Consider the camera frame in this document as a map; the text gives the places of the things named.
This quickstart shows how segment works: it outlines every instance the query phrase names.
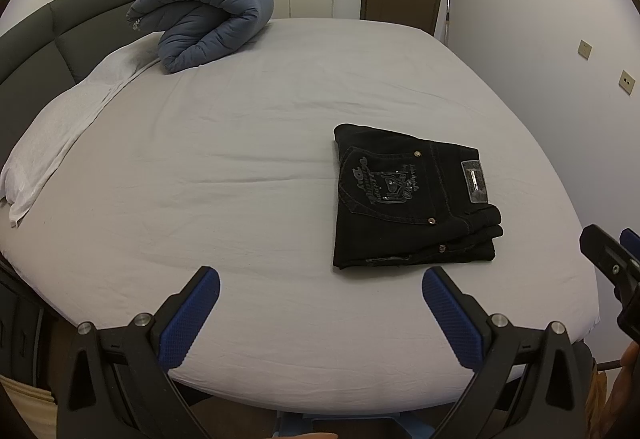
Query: black jeans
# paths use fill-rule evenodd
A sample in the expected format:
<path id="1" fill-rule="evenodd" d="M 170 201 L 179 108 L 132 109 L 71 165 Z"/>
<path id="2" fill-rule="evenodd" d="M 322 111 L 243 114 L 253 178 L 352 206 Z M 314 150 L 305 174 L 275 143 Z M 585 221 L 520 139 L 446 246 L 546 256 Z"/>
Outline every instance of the black jeans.
<path id="1" fill-rule="evenodd" d="M 352 124 L 334 134 L 336 267 L 494 259 L 501 218 L 478 150 Z"/>

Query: blue rubber pad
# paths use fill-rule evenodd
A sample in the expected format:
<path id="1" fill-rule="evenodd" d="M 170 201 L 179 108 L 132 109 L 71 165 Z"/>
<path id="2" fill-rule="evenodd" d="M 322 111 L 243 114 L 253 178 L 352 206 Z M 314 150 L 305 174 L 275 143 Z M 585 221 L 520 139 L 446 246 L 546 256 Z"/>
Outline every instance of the blue rubber pad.
<path id="1" fill-rule="evenodd" d="M 220 296 L 220 276 L 210 269 L 160 335 L 158 363 L 167 372 L 179 367 Z"/>
<path id="2" fill-rule="evenodd" d="M 484 363 L 482 335 L 434 269 L 422 277 L 422 296 L 460 365 L 478 372 Z"/>
<path id="3" fill-rule="evenodd" d="M 640 261 L 640 237 L 635 232 L 625 229 L 620 235 L 620 245 Z"/>

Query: gray headboard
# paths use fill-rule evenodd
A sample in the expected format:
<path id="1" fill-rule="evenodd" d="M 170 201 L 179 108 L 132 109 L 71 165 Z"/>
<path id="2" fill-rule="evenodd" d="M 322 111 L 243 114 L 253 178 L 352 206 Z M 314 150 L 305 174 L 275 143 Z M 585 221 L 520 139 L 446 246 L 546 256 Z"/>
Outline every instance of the gray headboard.
<path id="1" fill-rule="evenodd" d="M 54 0 L 0 37 L 0 169 L 49 101 L 144 34 L 125 20 L 133 1 Z"/>

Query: light switch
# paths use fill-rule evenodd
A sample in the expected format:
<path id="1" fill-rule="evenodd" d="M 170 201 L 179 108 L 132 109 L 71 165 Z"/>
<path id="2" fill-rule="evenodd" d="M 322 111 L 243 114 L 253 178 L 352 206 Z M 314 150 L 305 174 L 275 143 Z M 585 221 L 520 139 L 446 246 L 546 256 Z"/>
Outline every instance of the light switch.
<path id="1" fill-rule="evenodd" d="M 580 42 L 580 47 L 578 47 L 578 54 L 580 54 L 580 56 L 582 56 L 585 60 L 588 60 L 589 56 L 591 56 L 592 49 L 593 47 L 591 47 L 587 42 L 582 40 Z"/>
<path id="2" fill-rule="evenodd" d="M 622 77 L 620 78 L 620 86 L 626 90 L 627 94 L 631 95 L 634 91 L 634 85 L 636 85 L 636 80 L 634 80 L 626 70 L 623 70 Z"/>

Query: blue comforter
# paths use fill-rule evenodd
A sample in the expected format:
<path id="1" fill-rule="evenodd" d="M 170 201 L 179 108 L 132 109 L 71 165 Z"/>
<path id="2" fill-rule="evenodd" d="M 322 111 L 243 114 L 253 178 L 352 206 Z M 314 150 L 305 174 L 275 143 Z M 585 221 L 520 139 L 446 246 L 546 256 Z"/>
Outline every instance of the blue comforter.
<path id="1" fill-rule="evenodd" d="M 136 0 L 127 21 L 141 31 L 164 31 L 160 61 L 178 72 L 237 51 L 272 14 L 273 0 Z"/>

